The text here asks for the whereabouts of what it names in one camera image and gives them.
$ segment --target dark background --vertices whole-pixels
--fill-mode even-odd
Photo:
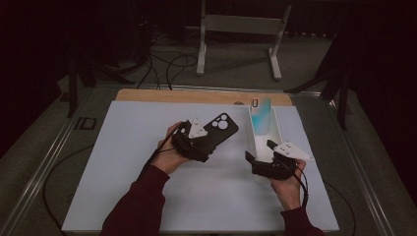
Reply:
[[[135,2],[140,8],[135,11],[146,15],[150,24],[178,38],[184,39],[184,26],[200,23],[200,1]],[[257,4],[252,4],[253,1],[208,2],[208,12],[221,11],[229,15],[279,17],[279,9],[283,11],[280,3],[269,0],[257,1]],[[293,6],[287,31],[290,36],[301,33],[336,36],[325,61],[352,59],[349,61],[349,87],[357,92],[399,176],[417,203],[417,188],[413,188],[417,179],[414,170],[417,164],[414,148],[417,131],[414,76],[417,38],[414,31],[417,21],[414,13],[417,9],[412,1],[405,0],[355,2],[300,2]],[[56,82],[68,74],[68,63],[74,51],[82,50],[98,62],[108,64],[114,63],[116,57],[129,57],[126,51],[130,51],[132,35],[137,32],[123,17],[132,10],[126,7],[127,3],[116,0],[2,1],[0,156],[60,96]],[[228,8],[225,4],[230,3],[233,5]],[[127,48],[118,47],[120,42]]]

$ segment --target person's left hand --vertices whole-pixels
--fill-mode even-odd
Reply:
[[[172,130],[174,130],[181,122],[177,122],[176,124],[172,125],[168,128],[166,132],[167,137]],[[190,160],[182,156],[180,153],[175,150],[174,146],[171,143],[171,139],[169,138],[165,145],[160,149],[159,154],[155,157],[151,165],[156,166],[166,174],[170,174],[174,172],[181,164]],[[159,141],[157,146],[159,147],[163,141]]]

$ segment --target black cable on floor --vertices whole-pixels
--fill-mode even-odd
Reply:
[[[352,231],[351,236],[354,236],[356,234],[356,217],[355,217],[355,213],[353,212],[352,206],[350,205],[349,201],[333,185],[326,182],[325,180],[323,180],[323,182],[327,186],[331,187],[335,192],[337,192],[343,198],[343,200],[346,202],[347,206],[349,207],[350,213],[352,214],[352,218],[353,218],[353,231]]]
[[[50,208],[50,206],[49,206],[49,204],[48,204],[48,201],[47,201],[47,199],[46,199],[46,185],[47,185],[47,183],[48,183],[48,180],[49,180],[49,177],[51,176],[51,174],[52,174],[52,172],[60,165],[60,164],[62,164],[65,160],[67,160],[67,159],[69,159],[70,157],[73,157],[74,155],[76,155],[76,154],[79,154],[79,153],[81,153],[81,152],[83,152],[83,151],[85,151],[85,150],[88,150],[88,149],[90,149],[90,148],[92,148],[92,147],[94,147],[94,145],[90,145],[90,146],[87,146],[87,147],[84,147],[84,148],[82,148],[82,149],[80,149],[80,150],[77,150],[77,151],[75,151],[75,152],[73,152],[73,153],[71,153],[71,154],[69,154],[69,155],[67,155],[67,156],[65,156],[64,158],[62,158],[60,161],[58,161],[53,167],[52,167],[52,169],[50,170],[50,172],[49,172],[49,174],[46,176],[46,178],[45,178],[45,182],[43,183],[43,186],[42,186],[42,200],[43,200],[43,203],[44,203],[44,205],[45,205],[45,207],[46,207],[46,210],[48,211],[48,214],[49,214],[49,216],[52,218],[52,220],[54,221],[54,223],[55,223],[55,225],[58,227],[58,229],[59,229],[59,231],[61,232],[61,234],[63,235],[63,236],[68,236],[65,232],[63,232],[63,231],[61,231],[61,228],[62,228],[62,225],[61,225],[61,223],[58,221],[58,219],[55,217],[55,215],[53,214],[53,212],[52,212],[52,210],[51,210],[51,208]]]

